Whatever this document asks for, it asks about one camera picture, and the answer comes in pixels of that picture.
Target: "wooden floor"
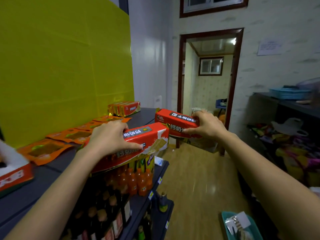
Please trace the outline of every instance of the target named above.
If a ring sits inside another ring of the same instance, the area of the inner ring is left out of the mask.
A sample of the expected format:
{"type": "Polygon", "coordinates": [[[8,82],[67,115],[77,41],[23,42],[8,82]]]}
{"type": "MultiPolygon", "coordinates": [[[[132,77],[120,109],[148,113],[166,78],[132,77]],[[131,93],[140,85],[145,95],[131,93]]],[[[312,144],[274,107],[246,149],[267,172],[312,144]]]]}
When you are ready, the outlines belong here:
{"type": "Polygon", "coordinates": [[[228,155],[221,157],[182,144],[174,151],[168,148],[163,158],[170,165],[157,191],[166,192],[175,204],[166,240],[225,239],[221,211],[251,215],[228,155]]]}

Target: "teal tray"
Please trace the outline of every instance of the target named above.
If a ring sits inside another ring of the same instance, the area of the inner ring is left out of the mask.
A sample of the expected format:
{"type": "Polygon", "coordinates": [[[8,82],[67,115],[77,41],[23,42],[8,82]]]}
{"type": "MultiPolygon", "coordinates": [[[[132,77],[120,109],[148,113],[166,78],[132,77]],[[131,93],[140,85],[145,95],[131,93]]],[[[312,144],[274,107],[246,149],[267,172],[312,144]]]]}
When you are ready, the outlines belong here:
{"type": "MultiPolygon", "coordinates": [[[[226,229],[226,235],[228,237],[228,240],[235,240],[236,238],[233,235],[231,235],[231,233],[229,232],[229,229],[227,228],[225,222],[226,222],[227,218],[230,218],[230,217],[232,217],[232,216],[234,216],[236,214],[237,213],[234,213],[234,212],[231,212],[231,211],[223,211],[223,212],[221,212],[221,216],[222,216],[224,228],[226,229]]],[[[259,232],[259,229],[258,229],[256,223],[254,222],[254,219],[252,219],[248,215],[247,215],[247,217],[248,217],[251,225],[248,226],[245,230],[248,231],[251,234],[251,236],[253,237],[254,240],[263,240],[263,238],[262,238],[262,236],[261,236],[261,234],[259,232]]]]}

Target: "yellow board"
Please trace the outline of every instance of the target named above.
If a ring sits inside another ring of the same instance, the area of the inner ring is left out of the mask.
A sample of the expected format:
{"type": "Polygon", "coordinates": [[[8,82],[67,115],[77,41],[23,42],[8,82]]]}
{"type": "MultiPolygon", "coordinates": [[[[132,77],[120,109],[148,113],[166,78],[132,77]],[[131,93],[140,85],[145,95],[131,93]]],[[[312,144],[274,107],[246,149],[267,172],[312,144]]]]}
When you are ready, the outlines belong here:
{"type": "Polygon", "coordinates": [[[0,89],[15,148],[133,101],[129,16],[109,0],[0,0],[0,89]]]}

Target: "plastic basket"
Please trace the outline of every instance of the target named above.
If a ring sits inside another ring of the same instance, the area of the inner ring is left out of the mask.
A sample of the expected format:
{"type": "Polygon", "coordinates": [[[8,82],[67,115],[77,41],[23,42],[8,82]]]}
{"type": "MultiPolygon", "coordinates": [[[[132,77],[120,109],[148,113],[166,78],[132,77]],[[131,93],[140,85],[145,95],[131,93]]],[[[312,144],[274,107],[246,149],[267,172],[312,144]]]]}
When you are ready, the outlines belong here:
{"type": "Polygon", "coordinates": [[[310,90],[292,88],[270,88],[271,96],[283,100],[303,100],[309,96],[310,90]]]}
{"type": "MultiPolygon", "coordinates": [[[[236,239],[229,232],[229,230],[228,230],[228,228],[226,226],[226,223],[225,223],[227,218],[230,218],[230,217],[232,217],[234,215],[236,215],[236,213],[231,212],[231,211],[223,211],[223,212],[221,212],[221,216],[222,216],[224,228],[226,229],[226,234],[227,234],[228,240],[235,240],[236,239]]],[[[247,217],[248,217],[251,225],[248,226],[245,230],[248,231],[251,234],[251,236],[253,237],[254,240],[263,240],[263,238],[262,238],[262,236],[261,236],[261,234],[259,232],[259,229],[258,229],[256,223],[254,222],[254,220],[248,215],[247,215],[247,217]]]]}

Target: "price tag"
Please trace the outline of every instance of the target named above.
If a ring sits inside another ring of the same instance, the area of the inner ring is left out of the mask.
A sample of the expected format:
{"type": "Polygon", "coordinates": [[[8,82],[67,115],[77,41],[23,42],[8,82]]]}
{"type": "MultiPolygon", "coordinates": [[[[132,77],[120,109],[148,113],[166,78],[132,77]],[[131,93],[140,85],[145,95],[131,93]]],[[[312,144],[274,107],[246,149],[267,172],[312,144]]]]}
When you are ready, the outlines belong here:
{"type": "Polygon", "coordinates": [[[148,197],[148,198],[149,198],[149,200],[151,200],[151,199],[152,199],[152,197],[153,197],[153,192],[151,191],[151,192],[150,192],[150,194],[149,194],[149,197],[148,197]]]}

